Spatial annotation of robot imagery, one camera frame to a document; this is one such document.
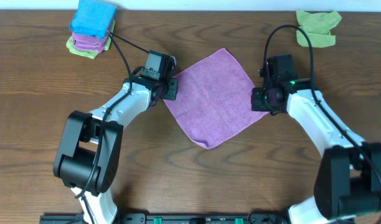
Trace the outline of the purple microfibre cloth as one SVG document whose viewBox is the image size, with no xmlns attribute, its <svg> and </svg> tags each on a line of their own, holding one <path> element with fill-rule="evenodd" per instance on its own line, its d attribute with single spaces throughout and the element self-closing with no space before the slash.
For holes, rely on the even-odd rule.
<svg viewBox="0 0 381 224">
<path fill-rule="evenodd" d="M 254 83 L 225 48 L 178 73 L 169 111 L 191 141 L 213 149 L 262 119 L 251 109 Z"/>
</svg>

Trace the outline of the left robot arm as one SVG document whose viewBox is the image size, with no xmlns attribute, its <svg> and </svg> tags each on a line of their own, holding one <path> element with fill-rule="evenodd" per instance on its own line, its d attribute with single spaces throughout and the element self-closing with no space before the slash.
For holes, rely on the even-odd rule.
<svg viewBox="0 0 381 224">
<path fill-rule="evenodd" d="M 110 187 L 118 170 L 123 130 L 159 100 L 175 100 L 173 75 L 173 68 L 154 72 L 138 67 L 105 104 L 68 116 L 53 173 L 79 199 L 85 223 L 116 221 L 118 207 Z"/>
</svg>

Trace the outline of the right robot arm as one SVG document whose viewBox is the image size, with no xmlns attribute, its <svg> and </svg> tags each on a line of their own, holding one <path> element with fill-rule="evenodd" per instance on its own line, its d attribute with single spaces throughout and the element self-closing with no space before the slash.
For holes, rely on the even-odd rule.
<svg viewBox="0 0 381 224">
<path fill-rule="evenodd" d="M 290 206 L 288 223 L 334 223 L 381 214 L 381 144 L 351 131 L 312 79 L 299 79 L 293 70 L 279 74 L 262 68 L 258 73 L 263 86 L 252 90 L 252 110 L 288 114 L 321 155 L 314 194 Z"/>
</svg>

